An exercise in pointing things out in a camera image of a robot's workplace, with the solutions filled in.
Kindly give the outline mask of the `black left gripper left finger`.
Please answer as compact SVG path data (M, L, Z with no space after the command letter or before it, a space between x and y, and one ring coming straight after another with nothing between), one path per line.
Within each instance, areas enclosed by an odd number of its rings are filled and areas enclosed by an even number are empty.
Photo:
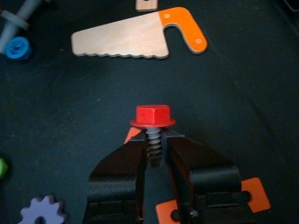
M90 174L83 224L143 224L146 167L146 139L135 137Z

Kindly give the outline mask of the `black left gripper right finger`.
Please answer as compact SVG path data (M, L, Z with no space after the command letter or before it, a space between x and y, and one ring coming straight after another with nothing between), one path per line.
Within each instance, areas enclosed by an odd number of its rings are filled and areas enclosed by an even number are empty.
M234 162L172 130L164 132L164 143L180 223L254 224Z

